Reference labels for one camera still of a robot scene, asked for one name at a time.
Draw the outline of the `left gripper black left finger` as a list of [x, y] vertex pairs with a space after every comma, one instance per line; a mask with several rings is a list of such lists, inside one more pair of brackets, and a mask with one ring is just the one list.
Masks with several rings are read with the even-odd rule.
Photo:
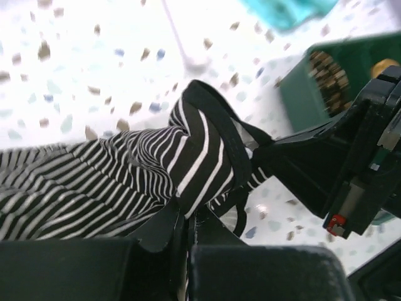
[[183, 300], [185, 220], [175, 201], [124, 238], [4, 241], [2, 300]]

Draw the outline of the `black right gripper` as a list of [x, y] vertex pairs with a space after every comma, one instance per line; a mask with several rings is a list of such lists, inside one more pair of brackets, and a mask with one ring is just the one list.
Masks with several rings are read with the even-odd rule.
[[400, 68], [387, 67], [339, 117], [253, 153], [334, 236], [400, 217]]

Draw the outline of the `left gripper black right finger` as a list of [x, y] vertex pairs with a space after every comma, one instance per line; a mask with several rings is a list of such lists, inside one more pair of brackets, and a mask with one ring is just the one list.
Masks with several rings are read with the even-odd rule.
[[353, 300], [342, 265], [320, 246], [249, 246], [208, 209], [191, 218], [189, 300]]

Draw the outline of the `black white striped tank top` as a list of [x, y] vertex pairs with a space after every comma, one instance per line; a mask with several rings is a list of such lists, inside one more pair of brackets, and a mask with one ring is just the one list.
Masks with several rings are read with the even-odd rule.
[[159, 129], [1, 151], [1, 243], [124, 238], [175, 201], [185, 220], [268, 178], [253, 151], [271, 137], [194, 80]]

